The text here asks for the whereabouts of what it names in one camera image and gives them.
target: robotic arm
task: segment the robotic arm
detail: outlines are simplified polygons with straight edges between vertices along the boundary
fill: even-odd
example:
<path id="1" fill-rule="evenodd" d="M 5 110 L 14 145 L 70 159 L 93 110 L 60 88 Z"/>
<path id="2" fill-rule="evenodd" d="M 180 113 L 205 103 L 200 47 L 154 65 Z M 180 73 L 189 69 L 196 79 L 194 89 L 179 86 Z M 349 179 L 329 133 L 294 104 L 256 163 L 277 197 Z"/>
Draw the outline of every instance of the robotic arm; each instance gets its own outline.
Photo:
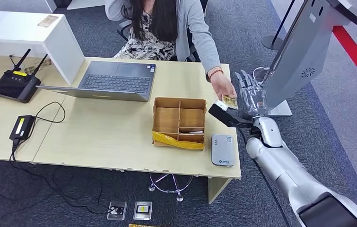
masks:
<path id="1" fill-rule="evenodd" d="M 357 227 L 357 205 L 307 172 L 282 140 L 276 122 L 259 115 L 266 110 L 265 93 L 254 78 L 243 74 L 245 81 L 251 81 L 245 84 L 237 74 L 245 113 L 229 109 L 221 101 L 215 102 L 209 113 L 228 127 L 250 129 L 251 138 L 246 143 L 248 154 L 279 186 L 301 226 Z"/>

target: woman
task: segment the woman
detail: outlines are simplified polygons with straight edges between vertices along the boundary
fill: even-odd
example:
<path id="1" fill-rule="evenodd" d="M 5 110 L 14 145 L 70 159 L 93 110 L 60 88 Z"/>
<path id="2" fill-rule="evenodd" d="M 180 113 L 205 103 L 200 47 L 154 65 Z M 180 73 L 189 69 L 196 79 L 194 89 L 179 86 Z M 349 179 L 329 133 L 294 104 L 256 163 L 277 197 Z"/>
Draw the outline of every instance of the woman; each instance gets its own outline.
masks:
<path id="1" fill-rule="evenodd" d="M 200 0 L 106 0 L 110 20 L 132 20 L 126 45 L 115 58 L 164 60 L 190 55 L 187 28 L 218 98 L 236 97 L 234 86 L 220 67 L 216 44 L 203 18 Z"/>

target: floor socket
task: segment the floor socket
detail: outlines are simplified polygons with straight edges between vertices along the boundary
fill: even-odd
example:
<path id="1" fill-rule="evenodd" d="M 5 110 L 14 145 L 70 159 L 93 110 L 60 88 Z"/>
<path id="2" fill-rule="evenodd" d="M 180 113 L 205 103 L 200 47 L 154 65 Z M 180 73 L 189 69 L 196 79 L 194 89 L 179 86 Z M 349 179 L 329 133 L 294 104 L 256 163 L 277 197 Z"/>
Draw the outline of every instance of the floor socket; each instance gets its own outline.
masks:
<path id="1" fill-rule="evenodd" d="M 134 220 L 150 220 L 152 218 L 152 202 L 136 201 Z"/>
<path id="2" fill-rule="evenodd" d="M 127 202 L 125 201 L 111 201 L 107 214 L 107 220 L 122 221 L 125 218 L 125 211 L 127 209 Z"/>

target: power adapter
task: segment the power adapter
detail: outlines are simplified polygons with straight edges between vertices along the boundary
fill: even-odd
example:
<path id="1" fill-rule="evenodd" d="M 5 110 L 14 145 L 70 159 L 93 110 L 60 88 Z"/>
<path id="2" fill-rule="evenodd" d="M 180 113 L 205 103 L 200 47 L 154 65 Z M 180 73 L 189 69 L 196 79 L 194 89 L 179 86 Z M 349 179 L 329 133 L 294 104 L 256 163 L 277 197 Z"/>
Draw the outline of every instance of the power adapter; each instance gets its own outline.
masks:
<path id="1" fill-rule="evenodd" d="M 13 142 L 27 140 L 34 122 L 35 117 L 32 115 L 19 116 L 11 132 L 10 140 Z"/>

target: laptop keyboard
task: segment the laptop keyboard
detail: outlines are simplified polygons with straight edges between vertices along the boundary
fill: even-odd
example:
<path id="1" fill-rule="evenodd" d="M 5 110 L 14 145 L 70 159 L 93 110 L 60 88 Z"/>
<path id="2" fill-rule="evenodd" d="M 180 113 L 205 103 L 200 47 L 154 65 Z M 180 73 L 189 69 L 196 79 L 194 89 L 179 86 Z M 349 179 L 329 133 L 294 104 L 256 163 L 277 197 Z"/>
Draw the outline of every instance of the laptop keyboard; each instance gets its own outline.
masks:
<path id="1" fill-rule="evenodd" d="M 131 91 L 146 94 L 149 88 L 148 77 L 118 77 L 108 75 L 87 74 L 81 88 L 108 90 L 108 91 Z"/>

